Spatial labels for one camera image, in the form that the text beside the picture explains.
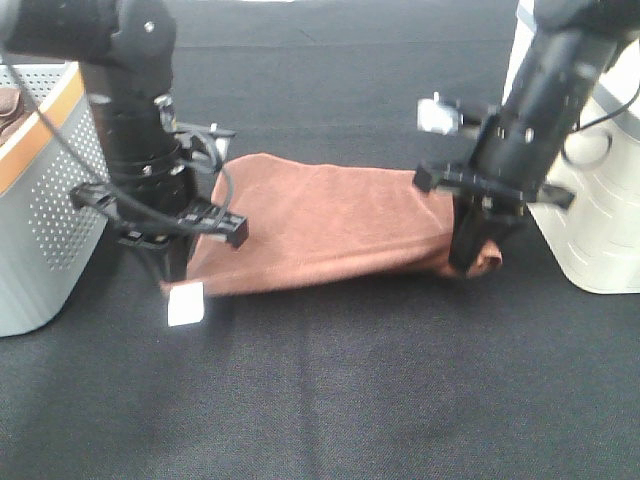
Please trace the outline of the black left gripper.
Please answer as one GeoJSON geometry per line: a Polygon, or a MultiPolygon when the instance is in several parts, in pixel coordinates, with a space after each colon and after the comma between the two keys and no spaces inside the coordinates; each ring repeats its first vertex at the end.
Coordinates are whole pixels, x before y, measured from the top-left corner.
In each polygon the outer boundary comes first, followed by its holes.
{"type": "Polygon", "coordinates": [[[114,225],[123,220],[142,234],[139,247],[164,283],[182,282],[200,235],[241,247],[248,219],[228,208],[196,198],[194,174],[180,164],[181,151],[150,156],[109,157],[107,168],[116,196],[104,183],[81,183],[69,192],[72,207],[92,210],[114,225]]]}

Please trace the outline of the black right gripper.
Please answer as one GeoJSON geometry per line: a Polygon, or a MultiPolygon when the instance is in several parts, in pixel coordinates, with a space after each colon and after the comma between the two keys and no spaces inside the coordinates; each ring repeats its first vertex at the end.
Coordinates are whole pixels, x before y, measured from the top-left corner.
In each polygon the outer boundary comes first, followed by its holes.
{"type": "Polygon", "coordinates": [[[413,185],[422,192],[460,192],[455,205],[449,263],[467,275],[488,241],[502,242],[522,223],[527,202],[569,209],[574,193],[544,183],[555,159],[554,121],[538,113],[502,112],[487,121],[469,166],[419,165],[413,185]]]}

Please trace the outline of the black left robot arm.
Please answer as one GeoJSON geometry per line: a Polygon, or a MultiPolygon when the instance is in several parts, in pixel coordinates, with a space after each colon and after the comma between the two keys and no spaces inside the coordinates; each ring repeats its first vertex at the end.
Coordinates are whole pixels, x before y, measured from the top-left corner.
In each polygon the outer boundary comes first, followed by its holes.
{"type": "Polygon", "coordinates": [[[166,284],[185,280],[195,245],[233,247],[248,221],[199,192],[196,177],[226,177],[233,132],[177,120],[171,88],[177,26],[162,1],[5,1],[5,52],[78,63],[107,172],[69,194],[119,232],[166,284]]]}

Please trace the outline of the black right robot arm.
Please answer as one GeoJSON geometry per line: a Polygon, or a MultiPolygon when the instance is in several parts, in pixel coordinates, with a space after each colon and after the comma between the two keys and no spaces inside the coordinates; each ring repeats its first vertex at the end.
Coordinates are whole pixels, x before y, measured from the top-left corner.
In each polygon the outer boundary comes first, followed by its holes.
{"type": "Polygon", "coordinates": [[[414,185],[454,197],[448,261],[467,274],[483,247],[525,225],[530,204],[568,209],[575,195],[546,181],[599,78],[639,38],[636,1],[538,1],[535,31],[511,90],[500,106],[450,99],[419,100],[419,130],[468,135],[461,160],[428,161],[414,185]]]}

